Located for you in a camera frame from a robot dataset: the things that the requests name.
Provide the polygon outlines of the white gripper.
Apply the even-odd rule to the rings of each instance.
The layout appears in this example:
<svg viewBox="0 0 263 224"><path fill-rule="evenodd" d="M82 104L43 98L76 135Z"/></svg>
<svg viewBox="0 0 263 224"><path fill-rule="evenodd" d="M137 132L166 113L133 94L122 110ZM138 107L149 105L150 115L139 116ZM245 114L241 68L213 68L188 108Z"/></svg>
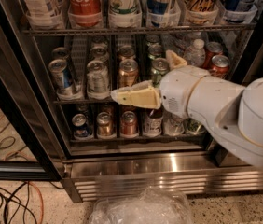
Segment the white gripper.
<svg viewBox="0 0 263 224"><path fill-rule="evenodd" d="M169 49L166 51L166 60L172 71L162 78L159 89L153 87L151 80L145 80L131 87L112 90L111 98L120 105L146 109L159 109L162 103L166 111L186 119L187 103L191 93L210 73L199 67L187 65L185 59Z"/></svg>

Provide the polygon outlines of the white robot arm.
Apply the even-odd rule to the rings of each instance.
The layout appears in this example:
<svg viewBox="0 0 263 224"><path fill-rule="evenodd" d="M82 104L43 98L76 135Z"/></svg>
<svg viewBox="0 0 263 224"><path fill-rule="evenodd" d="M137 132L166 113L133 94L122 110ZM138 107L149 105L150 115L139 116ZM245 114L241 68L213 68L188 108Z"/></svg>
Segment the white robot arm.
<svg viewBox="0 0 263 224"><path fill-rule="evenodd" d="M170 71L155 88L150 80L111 91L121 105L159 109L200 122L237 158L263 168L263 78L242 86L189 65L166 51Z"/></svg>

